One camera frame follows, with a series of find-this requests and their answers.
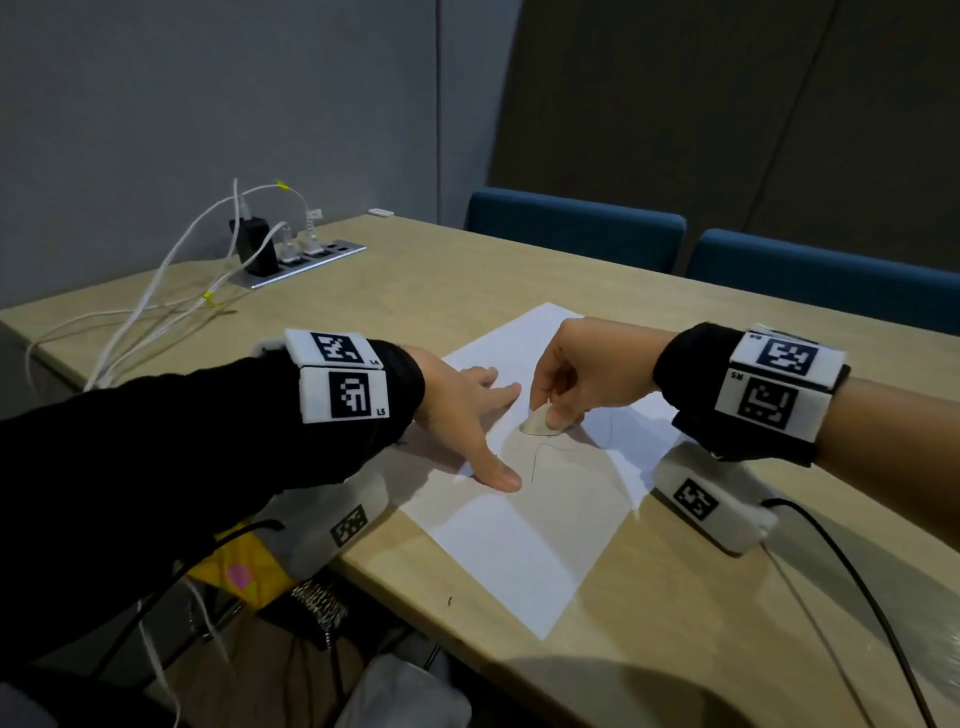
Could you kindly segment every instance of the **left hand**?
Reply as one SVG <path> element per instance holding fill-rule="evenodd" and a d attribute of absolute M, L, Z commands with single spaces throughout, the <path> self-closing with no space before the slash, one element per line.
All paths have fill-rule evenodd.
<path fill-rule="evenodd" d="M 509 387 L 491 387 L 498 374 L 493 367 L 471 367 L 458 372 L 427 350 L 403 349 L 417 362 L 426 383 L 414 420 L 463 455 L 481 483 L 505 493 L 518 491 L 520 476 L 493 454 L 480 418 L 512 404 L 520 395 L 520 385 L 514 382 Z"/>

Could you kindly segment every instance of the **table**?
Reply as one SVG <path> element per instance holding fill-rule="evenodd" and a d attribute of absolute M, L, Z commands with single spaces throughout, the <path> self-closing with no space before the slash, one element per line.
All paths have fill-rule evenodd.
<path fill-rule="evenodd" d="M 847 350 L 858 376 L 960 400 L 957 337 L 399 217 L 351 218 L 322 235 L 368 249 L 255 292 L 221 289 L 227 305 L 132 357 L 120 378 L 223 364 L 285 327 L 363 331 L 446 354 L 552 302 L 674 330 L 761 322 Z M 159 300 L 203 291 L 217 265 L 172 267 Z M 80 313 L 133 305 L 149 275 L 11 308 L 0 323 L 32 339 Z M 95 322 L 39 357 L 82 382 L 115 326 Z M 960 554 L 822 471 L 752 467 L 824 518 L 898 630 L 940 725 L 960 725 Z M 397 511 L 338 568 L 557 722 L 921 725 L 866 603 L 788 516 L 768 550 L 734 559 L 645 499 L 542 642 Z"/>

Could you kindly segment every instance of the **chair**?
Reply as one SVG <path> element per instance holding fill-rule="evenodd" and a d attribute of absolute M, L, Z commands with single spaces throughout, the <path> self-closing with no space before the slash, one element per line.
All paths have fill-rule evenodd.
<path fill-rule="evenodd" d="M 960 274 L 708 230 L 686 277 L 907 326 L 960 334 Z"/>
<path fill-rule="evenodd" d="M 686 220 L 666 212 L 484 187 L 470 199 L 467 230 L 669 273 Z"/>

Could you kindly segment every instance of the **black and white square code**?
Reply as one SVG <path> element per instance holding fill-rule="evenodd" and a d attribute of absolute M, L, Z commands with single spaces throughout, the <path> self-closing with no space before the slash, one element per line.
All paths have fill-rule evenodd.
<path fill-rule="evenodd" d="M 358 505 L 352 511 L 347 513 L 333 528 L 330 529 L 330 535 L 337 546 L 343 546 L 367 525 L 367 514 L 364 513 L 363 505 Z"/>
<path fill-rule="evenodd" d="M 709 516 L 713 509 L 719 505 L 715 497 L 690 478 L 687 478 L 680 489 L 673 494 L 673 499 L 680 503 L 683 509 L 697 521 L 702 521 Z"/>
<path fill-rule="evenodd" d="M 360 352 L 353 346 L 349 336 L 339 333 L 317 333 L 311 331 L 310 335 L 320 350 L 320 356 L 324 361 L 330 364 L 361 364 L 363 358 Z"/>
<path fill-rule="evenodd" d="M 736 413 L 762 425 L 785 429 L 796 401 L 796 387 L 751 376 Z"/>
<path fill-rule="evenodd" d="M 369 417 L 370 378 L 366 372 L 330 372 L 330 418 Z"/>
<path fill-rule="evenodd" d="M 801 344 L 798 341 L 771 338 L 763 347 L 760 356 L 756 358 L 756 363 L 761 367 L 806 376 L 818 351 L 817 347 Z"/>

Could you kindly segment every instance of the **white paper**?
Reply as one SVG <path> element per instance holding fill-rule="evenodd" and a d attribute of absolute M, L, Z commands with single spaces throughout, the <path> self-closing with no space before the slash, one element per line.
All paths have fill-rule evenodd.
<path fill-rule="evenodd" d="M 540 639 L 653 488 L 653 469 L 679 435 L 676 410 L 659 394 L 594 410 L 555 437 L 517 430 L 530 414 L 537 361 L 567 318 L 579 317 L 545 303 L 445 358 L 457 369 L 496 367 L 497 386 L 523 385 L 487 435 L 523 478 L 517 493 L 476 482 L 462 458 L 416 426 L 378 458 L 395 505 Z"/>

